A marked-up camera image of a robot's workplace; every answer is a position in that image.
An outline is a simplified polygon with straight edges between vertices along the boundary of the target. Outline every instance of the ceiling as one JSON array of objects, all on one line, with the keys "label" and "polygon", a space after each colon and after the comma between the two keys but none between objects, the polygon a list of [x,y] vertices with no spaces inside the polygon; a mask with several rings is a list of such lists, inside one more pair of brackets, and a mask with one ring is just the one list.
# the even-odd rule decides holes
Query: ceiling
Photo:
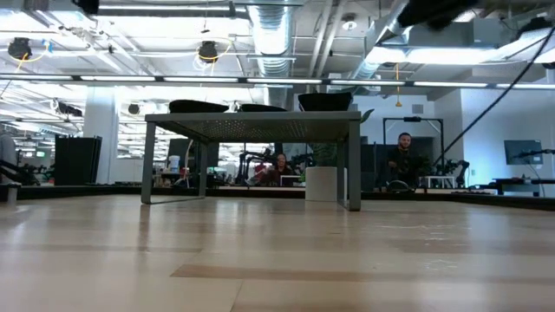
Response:
[{"label": "ceiling", "polygon": [[[371,21],[389,13],[393,1],[357,0],[347,1],[343,13],[354,13],[356,27],[346,30],[339,27],[331,45],[330,56],[323,66],[323,75],[348,73],[364,59],[364,38]],[[164,1],[102,1],[101,5],[168,3]],[[77,11],[22,12],[0,10],[0,62],[2,73],[65,74],[65,75],[214,75],[258,76],[257,51],[252,38],[251,22],[242,18],[204,17],[203,8],[214,5],[213,1],[173,1],[171,4],[195,5],[198,17],[157,16],[95,16],[88,17]],[[337,1],[332,8],[327,25],[321,25],[324,1],[296,0],[304,3],[295,7],[293,13],[292,47],[294,58],[291,76],[307,77],[310,58],[316,43],[317,32],[326,27],[330,33],[334,22]],[[489,10],[487,4],[476,8],[476,14]],[[236,4],[238,10],[244,6]],[[538,5],[515,6],[516,13],[537,10]],[[497,18],[503,10],[491,10],[490,18]],[[7,53],[14,37],[27,37],[32,48],[31,61],[20,64]],[[203,41],[215,41],[220,58],[213,66],[199,62],[197,48]],[[500,65],[459,66],[418,63],[399,64],[398,74],[393,67],[381,66],[376,72],[382,79],[507,82],[516,76],[522,66],[513,62]],[[541,72],[541,66],[535,71]],[[530,81],[536,75],[528,77]],[[0,81],[0,118],[64,119],[51,109],[52,99],[58,99],[81,109],[86,108],[87,86],[71,84],[40,84],[29,81]],[[381,94],[394,94],[396,88],[382,88]],[[430,88],[406,88],[403,94],[437,94]],[[144,114],[165,113],[167,104],[175,99],[210,101],[230,105],[237,103],[263,103],[264,89],[249,88],[201,88],[201,87],[117,87],[117,99],[121,103],[123,120],[120,134],[143,134]],[[139,114],[131,115],[129,104],[141,106]],[[43,132],[78,134],[82,123],[35,123],[35,127],[21,127],[4,123],[19,134],[36,136],[36,128]],[[121,144],[121,154],[129,152]]]}]

